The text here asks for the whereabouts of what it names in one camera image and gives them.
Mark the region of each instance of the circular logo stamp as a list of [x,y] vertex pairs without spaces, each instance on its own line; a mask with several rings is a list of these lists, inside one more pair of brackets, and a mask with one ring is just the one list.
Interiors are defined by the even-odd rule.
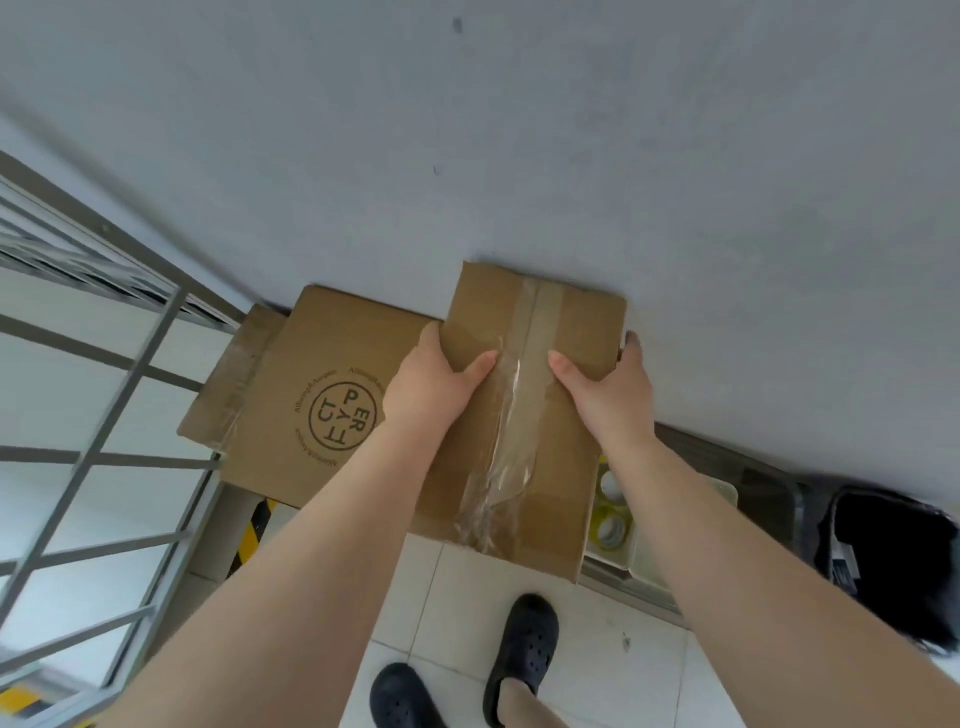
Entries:
[[310,405],[310,434],[327,449],[354,449],[373,430],[376,414],[376,400],[367,387],[338,381],[322,389]]

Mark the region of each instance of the packing tape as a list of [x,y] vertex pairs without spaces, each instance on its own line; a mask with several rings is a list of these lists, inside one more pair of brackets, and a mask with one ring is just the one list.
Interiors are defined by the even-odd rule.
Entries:
[[553,373],[553,347],[564,287],[524,279],[513,320],[497,359],[502,400],[489,466],[470,473],[457,518],[461,541],[484,553],[502,553],[516,536],[520,497],[533,477],[540,444],[540,418]]

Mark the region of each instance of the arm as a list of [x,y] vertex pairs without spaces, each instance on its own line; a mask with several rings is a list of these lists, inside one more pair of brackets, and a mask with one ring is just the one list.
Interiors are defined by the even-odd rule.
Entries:
[[731,508],[660,443],[636,335],[600,382],[550,366],[603,446],[677,603],[747,725],[947,726],[960,689]]
[[98,724],[336,726],[427,469],[496,359],[453,374],[423,330],[384,423],[268,546],[187,621]]

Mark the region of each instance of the yellow and black hazard stripe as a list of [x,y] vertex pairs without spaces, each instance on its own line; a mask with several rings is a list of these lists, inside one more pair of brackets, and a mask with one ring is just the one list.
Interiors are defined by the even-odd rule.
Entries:
[[27,718],[45,711],[53,703],[43,699],[43,696],[23,685],[12,685],[0,691],[0,714]]
[[244,529],[243,538],[240,540],[240,546],[237,547],[236,555],[233,557],[233,563],[230,564],[230,571],[227,572],[227,578],[233,576],[233,573],[240,567],[250,561],[263,539],[263,532],[267,530],[267,523],[270,522],[270,516],[274,512],[276,501],[270,498],[264,498],[256,504],[253,509],[253,515],[250,516],[250,522]]

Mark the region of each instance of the foot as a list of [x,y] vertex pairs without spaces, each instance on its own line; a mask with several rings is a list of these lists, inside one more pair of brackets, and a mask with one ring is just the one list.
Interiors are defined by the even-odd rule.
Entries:
[[550,602],[540,595],[523,595],[514,602],[483,695],[483,716],[491,728],[503,728],[496,714],[500,682],[513,677],[536,695],[559,637],[560,623]]
[[370,687],[376,728],[446,728],[420,676],[409,665],[387,665]]

